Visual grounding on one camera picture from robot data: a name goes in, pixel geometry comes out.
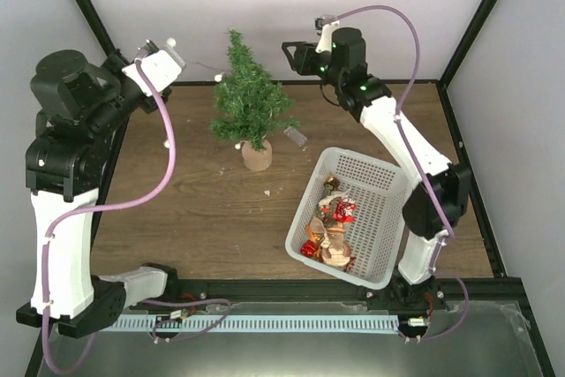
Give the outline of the white perforated plastic basket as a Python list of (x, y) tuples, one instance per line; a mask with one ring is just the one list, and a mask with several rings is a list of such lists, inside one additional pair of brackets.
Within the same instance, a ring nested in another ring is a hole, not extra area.
[[(354, 222), (345, 225), (345, 240), (355, 257), (348, 271), (331, 267), (300, 252), (308, 240), (305, 226), (322, 200), (324, 183), (336, 177), (355, 201)], [(402, 209), (411, 191), (403, 170), (390, 162), (338, 147), (325, 149), (314, 167), (290, 225), (285, 249), (294, 260), (345, 282), (382, 290), (390, 282), (403, 238)]]

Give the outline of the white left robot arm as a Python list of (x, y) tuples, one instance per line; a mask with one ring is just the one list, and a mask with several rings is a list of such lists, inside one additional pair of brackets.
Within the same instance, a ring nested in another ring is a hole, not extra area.
[(122, 311), (149, 298), (162, 310), (173, 308), (180, 288), (175, 269), (146, 263), (121, 275), (90, 271), (92, 234), (99, 217), (89, 210), (109, 186), (117, 151), (112, 143), (136, 109), (156, 110), (155, 102), (122, 70), (129, 61), (119, 50), (101, 66), (74, 49), (44, 57), (30, 88), (41, 109), (35, 139), (26, 150), (26, 187), (37, 226), (37, 250), (49, 274), (36, 274), (34, 293), (16, 312), (18, 323), (40, 327), (50, 305), (49, 323), (61, 335), (90, 336), (114, 324)]

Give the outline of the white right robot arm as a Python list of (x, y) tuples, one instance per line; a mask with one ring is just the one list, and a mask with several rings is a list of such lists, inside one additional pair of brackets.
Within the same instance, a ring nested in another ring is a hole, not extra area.
[(318, 42), (285, 41), (282, 51), (291, 70), (317, 76), (335, 90), (338, 105), (349, 112), (392, 154), (408, 178), (411, 192), (403, 205), (409, 230), (392, 287), (395, 303), (411, 309), (424, 297), (421, 284), (436, 271), (441, 249), (465, 215), (471, 169), (452, 163), (404, 115), (388, 87), (368, 71), (360, 30), (324, 26)]

